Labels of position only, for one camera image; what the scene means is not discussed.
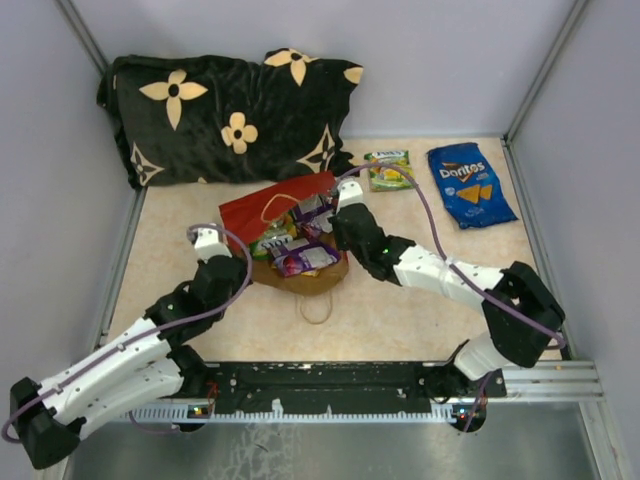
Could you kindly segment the green Fox's candy packet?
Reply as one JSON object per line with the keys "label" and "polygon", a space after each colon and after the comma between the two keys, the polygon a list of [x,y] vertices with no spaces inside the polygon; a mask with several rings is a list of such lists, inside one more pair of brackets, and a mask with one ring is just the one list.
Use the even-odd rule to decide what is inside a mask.
{"label": "green Fox's candy packet", "polygon": [[414,177],[408,150],[388,150],[368,152],[366,163],[375,164],[368,170],[370,188],[374,192],[400,191],[411,189],[407,179]]}

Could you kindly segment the red brown paper bag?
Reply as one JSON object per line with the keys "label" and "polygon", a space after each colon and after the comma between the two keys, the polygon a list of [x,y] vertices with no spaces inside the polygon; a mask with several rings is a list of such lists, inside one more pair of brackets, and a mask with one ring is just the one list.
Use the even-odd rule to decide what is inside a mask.
{"label": "red brown paper bag", "polygon": [[[249,247],[263,237],[272,221],[284,213],[291,214],[291,210],[303,200],[318,194],[332,204],[329,192],[333,184],[334,176],[329,172],[284,180],[221,204],[220,216],[223,225]],[[254,260],[252,280],[294,295],[301,317],[312,325],[319,325],[333,313],[331,290],[345,279],[349,264],[347,256],[337,250],[332,232],[314,237],[305,234],[297,225],[296,228],[297,237],[294,240],[305,238],[324,242],[341,255],[340,261],[322,270],[285,277],[275,268],[271,254],[268,259],[258,260],[250,253]]]}

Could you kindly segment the blue Doritos chip bag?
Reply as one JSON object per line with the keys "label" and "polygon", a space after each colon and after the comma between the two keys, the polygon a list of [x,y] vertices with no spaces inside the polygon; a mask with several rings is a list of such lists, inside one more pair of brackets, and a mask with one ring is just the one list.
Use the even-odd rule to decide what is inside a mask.
{"label": "blue Doritos chip bag", "polygon": [[431,149],[429,169],[444,207],[460,229],[480,229],[517,220],[494,169],[475,142]]}

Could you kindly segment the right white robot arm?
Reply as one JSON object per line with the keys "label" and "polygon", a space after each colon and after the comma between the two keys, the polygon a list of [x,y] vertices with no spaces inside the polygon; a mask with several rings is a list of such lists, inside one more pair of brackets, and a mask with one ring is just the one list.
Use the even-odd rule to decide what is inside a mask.
{"label": "right white robot arm", "polygon": [[500,269],[443,259],[386,234],[361,202],[338,207],[330,222],[338,247],[371,277],[438,293],[483,315],[486,331],[458,347],[447,364],[448,387],[458,395],[470,395],[483,377],[508,364],[534,367],[565,321],[559,302],[526,263]]}

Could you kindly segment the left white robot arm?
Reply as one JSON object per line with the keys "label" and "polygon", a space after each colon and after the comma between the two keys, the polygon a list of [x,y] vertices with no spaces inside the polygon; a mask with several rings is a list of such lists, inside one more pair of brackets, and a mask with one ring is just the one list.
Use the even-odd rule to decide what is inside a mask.
{"label": "left white robot arm", "polygon": [[223,318],[251,274],[251,262],[235,255],[199,261],[193,279],[160,297],[115,340],[57,375],[16,382],[3,440],[21,445],[42,470],[123,413],[159,398],[201,394],[208,369],[188,343]]}

